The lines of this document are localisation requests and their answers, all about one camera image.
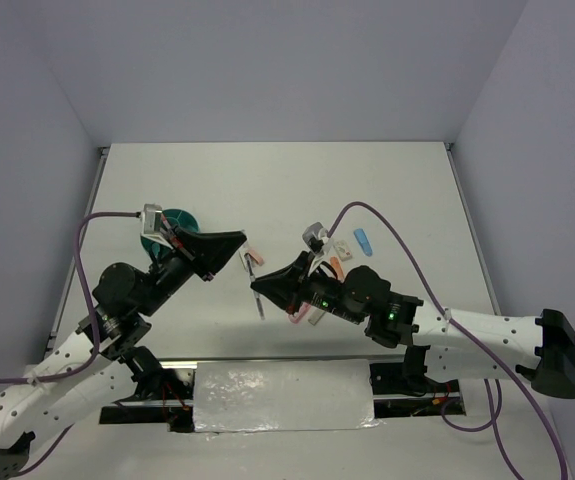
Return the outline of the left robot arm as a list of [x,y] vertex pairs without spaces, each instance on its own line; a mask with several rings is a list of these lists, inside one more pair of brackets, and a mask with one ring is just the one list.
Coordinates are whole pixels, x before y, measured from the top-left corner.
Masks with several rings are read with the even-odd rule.
[[94,288],[93,312],[17,385],[0,392],[0,479],[28,472],[32,449],[87,414],[161,392],[166,373],[140,340],[148,318],[192,276],[210,281],[245,243],[241,231],[171,230],[171,246],[147,271],[108,266]]

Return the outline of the red gel pen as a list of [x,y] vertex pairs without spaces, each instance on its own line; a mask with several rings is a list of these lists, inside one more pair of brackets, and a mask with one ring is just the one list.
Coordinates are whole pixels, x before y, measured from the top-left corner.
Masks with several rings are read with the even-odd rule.
[[161,215],[161,231],[167,236],[174,234],[174,228],[164,214]]

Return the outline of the grey slim pen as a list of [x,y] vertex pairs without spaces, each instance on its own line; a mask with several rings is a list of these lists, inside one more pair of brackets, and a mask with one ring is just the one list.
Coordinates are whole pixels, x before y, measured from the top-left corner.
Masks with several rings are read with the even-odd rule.
[[[255,277],[255,274],[253,271],[252,258],[251,258],[249,253],[245,254],[245,260],[246,260],[246,264],[247,264],[247,270],[248,270],[249,279],[250,279],[250,286],[251,286],[251,284],[256,280],[256,277]],[[253,293],[256,307],[258,310],[259,318],[261,321],[265,321],[266,317],[265,317],[264,308],[262,305],[262,300],[261,300],[260,294],[258,292],[256,292],[253,288],[252,288],[252,293]]]

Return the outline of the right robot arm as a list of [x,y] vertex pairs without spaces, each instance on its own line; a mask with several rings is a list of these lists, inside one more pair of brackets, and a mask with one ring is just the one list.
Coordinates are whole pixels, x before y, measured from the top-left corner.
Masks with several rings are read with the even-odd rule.
[[402,380],[409,389],[511,379],[545,396],[575,399],[575,330],[562,312],[507,317],[439,309],[394,292],[369,266],[338,279],[312,263],[312,254],[302,252],[290,265],[253,280],[251,288],[288,314],[307,304],[364,325],[365,336],[380,346],[404,348]]

